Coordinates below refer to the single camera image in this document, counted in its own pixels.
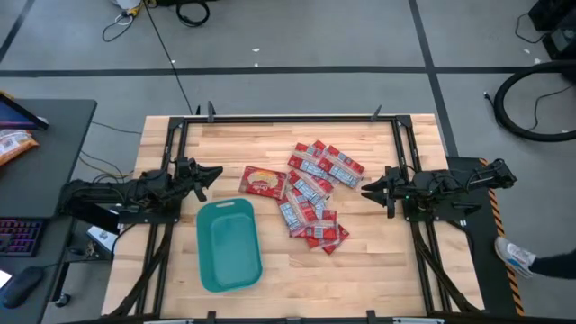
white sneaker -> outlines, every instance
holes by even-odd
[[[515,245],[505,238],[496,238],[494,248],[498,257],[514,268],[517,273],[525,278],[534,276],[534,273],[529,268],[536,259],[534,253]]]

wooden table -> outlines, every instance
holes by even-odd
[[[434,115],[411,117],[423,169],[447,168]],[[160,167],[168,119],[146,119],[137,176]],[[190,194],[183,201],[181,220],[174,229],[162,318],[205,318],[208,311],[217,311],[219,318],[363,317],[366,310],[375,310],[377,316],[425,314],[410,225],[400,206],[396,218],[389,220],[382,206],[363,198],[357,189],[338,185],[328,207],[338,211],[350,237],[328,256],[322,250],[309,250],[302,238],[288,237],[274,200],[238,192],[244,166],[289,171],[286,163],[295,144],[315,140],[334,145],[364,165],[361,185],[378,179],[385,166],[398,165],[389,123],[217,123],[190,127],[185,155],[203,166],[224,166],[223,174],[206,191],[208,202],[244,197],[254,205],[264,274],[255,286],[238,292],[215,294],[202,287],[195,216],[203,204]],[[136,226],[118,243],[103,313],[116,308],[138,279],[148,232],[148,225]],[[466,236],[445,223],[436,224],[436,233],[446,272],[469,301],[482,308]],[[428,273],[439,309],[436,280],[431,271]],[[156,286],[154,278],[150,282],[146,311],[151,311]]]

computer mouse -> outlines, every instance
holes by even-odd
[[[43,276],[44,268],[38,266],[29,266],[13,276],[3,289],[2,304],[8,309],[22,305]]]

teal plastic tray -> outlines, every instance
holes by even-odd
[[[262,260],[254,208],[246,199],[204,205],[196,220],[202,285],[224,293],[255,284]]]

keyboard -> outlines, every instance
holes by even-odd
[[[34,257],[44,220],[0,219],[0,257]]]

